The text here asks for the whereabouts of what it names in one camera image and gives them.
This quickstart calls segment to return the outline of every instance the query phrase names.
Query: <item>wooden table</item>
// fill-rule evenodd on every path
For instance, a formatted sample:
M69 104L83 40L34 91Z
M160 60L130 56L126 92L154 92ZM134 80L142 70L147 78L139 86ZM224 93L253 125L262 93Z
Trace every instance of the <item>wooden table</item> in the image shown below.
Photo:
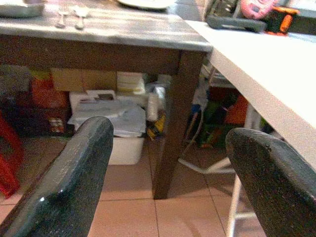
M0 63L172 75L172 110L153 184L154 198L166 198L202 59L211 45L176 15L108 10L102 1L84 3L91 12L83 31L74 28L74 15L67 17L66 28L55 28L58 5L53 1L42 17L2 18Z
M187 23L213 45L211 64L316 170L316 38L219 31L203 22Z

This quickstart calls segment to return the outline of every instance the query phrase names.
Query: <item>white table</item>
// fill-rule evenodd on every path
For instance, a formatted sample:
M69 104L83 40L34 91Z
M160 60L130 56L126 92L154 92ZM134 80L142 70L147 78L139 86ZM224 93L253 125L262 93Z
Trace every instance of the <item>white table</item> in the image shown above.
M211 64L316 170L316 43L186 22L213 45Z

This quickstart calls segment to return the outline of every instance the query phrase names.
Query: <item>tile floor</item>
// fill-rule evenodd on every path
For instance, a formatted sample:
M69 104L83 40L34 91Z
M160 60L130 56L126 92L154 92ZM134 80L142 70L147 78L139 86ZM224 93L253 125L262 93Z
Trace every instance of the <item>tile floor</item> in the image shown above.
M0 195L0 222L15 206L34 177L63 149L67 139L23 139L26 155L18 173L21 189L9 199ZM141 160L133 166L109 166L89 237L225 237L233 175L201 175L181 164L175 170L169 199L153 200L152 177L159 142L146 141ZM9 152L0 141L1 152ZM222 150L193 147L186 159L208 165ZM242 195L240 210L250 210ZM236 237L264 237L257 219L237 221Z

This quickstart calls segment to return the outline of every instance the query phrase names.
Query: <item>tabletop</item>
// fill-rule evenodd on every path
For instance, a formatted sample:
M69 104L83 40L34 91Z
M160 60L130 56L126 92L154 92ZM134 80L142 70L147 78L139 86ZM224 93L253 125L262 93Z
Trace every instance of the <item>tabletop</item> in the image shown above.
M65 1L70 15L66 18L66 27L57 29L55 24L59 19L58 2L49 0L45 4L43 16L25 19L0 18L0 34L204 52L212 49L209 42L177 15L113 8L108 1ZM76 5L89 8L83 31L74 27L78 21L73 13Z
M213 45L211 63L316 169L315 39L187 23Z

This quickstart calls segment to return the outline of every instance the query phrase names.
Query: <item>pink toy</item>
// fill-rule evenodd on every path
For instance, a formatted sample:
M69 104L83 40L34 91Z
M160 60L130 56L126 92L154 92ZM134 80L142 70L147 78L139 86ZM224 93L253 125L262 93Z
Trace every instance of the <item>pink toy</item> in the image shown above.
M249 19L261 19L272 10L275 3L276 0L241 0L241 10Z

